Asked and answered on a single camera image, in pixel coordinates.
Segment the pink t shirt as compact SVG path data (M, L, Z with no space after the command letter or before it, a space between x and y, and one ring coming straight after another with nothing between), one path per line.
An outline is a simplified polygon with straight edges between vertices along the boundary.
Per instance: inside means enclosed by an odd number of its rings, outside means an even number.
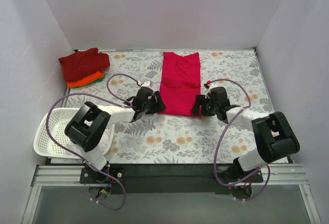
M186 56L163 53L160 96L166 108L161 114L194 117L191 109L201 91L199 53Z

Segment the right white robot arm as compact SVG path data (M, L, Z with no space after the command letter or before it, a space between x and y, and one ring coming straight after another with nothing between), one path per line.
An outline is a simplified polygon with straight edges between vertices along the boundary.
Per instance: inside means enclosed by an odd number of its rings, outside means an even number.
M251 171L296 154L300 144L282 112L260 113L230 103L226 89L205 84L206 94L197 95L191 113L204 117L216 116L226 123L238 125L254 134L256 148L233 161L231 169L237 181L247 180Z

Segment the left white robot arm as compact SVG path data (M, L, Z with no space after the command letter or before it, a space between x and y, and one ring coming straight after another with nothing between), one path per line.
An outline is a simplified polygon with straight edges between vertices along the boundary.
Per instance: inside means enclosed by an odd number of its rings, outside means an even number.
M142 86L133 97L123 100L121 105L100 106L85 102L65 128L65 135L77 145L81 156L92 170L92 177L99 183L106 182L108 161L103 156L99 142L109 125L132 123L143 115L164 111L165 104L159 91Z

